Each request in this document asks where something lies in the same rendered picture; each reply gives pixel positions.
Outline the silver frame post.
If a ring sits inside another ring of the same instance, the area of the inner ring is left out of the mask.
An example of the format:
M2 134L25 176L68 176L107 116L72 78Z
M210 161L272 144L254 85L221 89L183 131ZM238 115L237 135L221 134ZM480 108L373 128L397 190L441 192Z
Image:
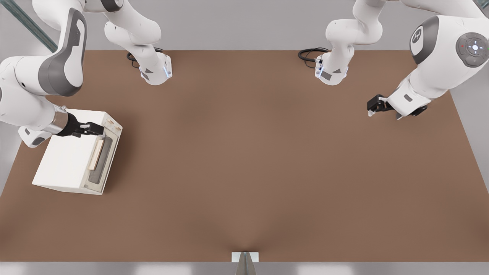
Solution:
M235 275L257 275L254 264L259 262L259 253L231 252L231 262L237 263Z
M58 46L45 33L40 26L31 19L28 14L14 0L0 0L0 5L11 13L38 41L40 41L52 53L56 52Z
M489 18L489 0L473 0L479 7L479 9L484 13L484 15Z

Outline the white oven door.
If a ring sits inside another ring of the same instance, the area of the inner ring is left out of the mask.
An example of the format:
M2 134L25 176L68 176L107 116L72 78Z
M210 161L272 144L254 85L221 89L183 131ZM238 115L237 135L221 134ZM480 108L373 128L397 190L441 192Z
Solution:
M103 194L105 183L110 172L112 160L115 156L115 151L117 149L122 131L122 126L120 126L120 124L118 124L111 116L107 116L106 118L104 118L101 125L104 127L104 134L101 136L96 136L93 146L94 150L96 141L98 139L104 139L104 145L100 154L100 158L95 170L90 171L87 168L86 172L84 173L81 185L88 194L95 195Z

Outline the white oven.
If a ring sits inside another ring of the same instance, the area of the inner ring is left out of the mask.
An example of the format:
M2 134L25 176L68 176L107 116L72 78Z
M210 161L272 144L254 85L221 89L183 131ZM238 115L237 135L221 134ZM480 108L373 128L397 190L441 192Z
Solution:
M102 111L68 109L79 122L93 122L101 125L110 116ZM40 161L32 184L61 192L88 194L82 188L84 173L93 152L94 135L53 136Z

